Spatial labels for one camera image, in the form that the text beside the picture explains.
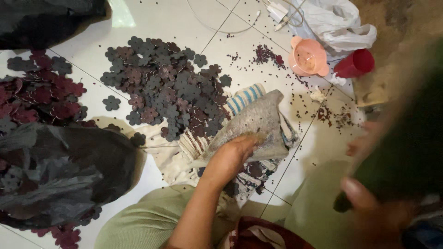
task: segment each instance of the white tissue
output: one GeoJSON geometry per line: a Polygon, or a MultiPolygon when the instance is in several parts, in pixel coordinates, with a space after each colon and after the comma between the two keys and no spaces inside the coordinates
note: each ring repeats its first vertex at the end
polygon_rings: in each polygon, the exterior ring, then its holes
{"type": "Polygon", "coordinates": [[[322,102],[326,99],[326,96],[320,91],[319,86],[315,86],[315,91],[311,93],[311,99],[322,102]]]}
{"type": "Polygon", "coordinates": [[[330,82],[334,85],[344,86],[346,84],[346,78],[337,77],[337,73],[334,73],[330,82]]]}

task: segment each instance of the pink bowl handle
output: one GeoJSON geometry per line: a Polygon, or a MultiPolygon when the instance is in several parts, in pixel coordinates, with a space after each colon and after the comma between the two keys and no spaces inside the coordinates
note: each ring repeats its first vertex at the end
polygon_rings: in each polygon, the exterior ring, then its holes
{"type": "Polygon", "coordinates": [[[294,36],[291,39],[291,47],[295,48],[297,46],[297,44],[299,44],[299,42],[301,42],[303,40],[303,38],[301,38],[300,36],[294,36]]]}
{"type": "Polygon", "coordinates": [[[325,64],[325,66],[319,70],[318,75],[325,77],[329,73],[329,66],[328,64],[325,64]]]}

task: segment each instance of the red plastic cup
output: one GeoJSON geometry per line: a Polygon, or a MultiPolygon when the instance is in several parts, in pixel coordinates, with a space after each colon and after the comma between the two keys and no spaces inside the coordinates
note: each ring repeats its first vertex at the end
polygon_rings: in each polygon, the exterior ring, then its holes
{"type": "Polygon", "coordinates": [[[342,78],[356,78],[374,69],[374,57],[367,49],[357,49],[334,67],[334,73],[342,78]]]}

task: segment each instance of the white plastic bag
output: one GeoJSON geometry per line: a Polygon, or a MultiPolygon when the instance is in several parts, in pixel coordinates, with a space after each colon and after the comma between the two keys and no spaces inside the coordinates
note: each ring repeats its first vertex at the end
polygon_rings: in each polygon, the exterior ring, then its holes
{"type": "MultiPolygon", "coordinates": [[[[299,6],[302,1],[292,0],[292,4],[299,6]]],[[[318,40],[325,47],[329,62],[342,59],[354,50],[370,48],[377,38],[377,29],[371,24],[361,26],[358,8],[348,0],[306,0],[300,12],[304,16],[303,25],[289,26],[292,33],[318,40]]],[[[298,13],[291,20],[300,21],[298,13]]]]}

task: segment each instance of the blurred hand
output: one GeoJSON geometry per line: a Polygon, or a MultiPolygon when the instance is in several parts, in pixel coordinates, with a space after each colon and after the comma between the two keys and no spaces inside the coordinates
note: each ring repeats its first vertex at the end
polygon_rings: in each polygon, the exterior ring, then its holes
{"type": "MultiPolygon", "coordinates": [[[[366,121],[361,124],[361,127],[367,133],[369,133],[372,130],[374,130],[376,127],[378,127],[379,125],[380,125],[379,122],[366,121]]],[[[368,140],[368,134],[366,134],[364,136],[359,136],[355,140],[349,142],[348,143],[348,150],[346,151],[346,155],[347,156],[354,156],[360,150],[360,148],[363,147],[363,145],[367,142],[367,140],[368,140]]]]}
{"type": "Polygon", "coordinates": [[[399,236],[414,217],[414,203],[394,201],[380,204],[365,186],[352,178],[342,179],[341,187],[354,207],[359,243],[369,245],[369,248],[402,248],[399,236]]]}
{"type": "Polygon", "coordinates": [[[212,156],[200,179],[222,189],[243,169],[243,163],[259,145],[254,135],[239,136],[222,145],[212,156]]]}

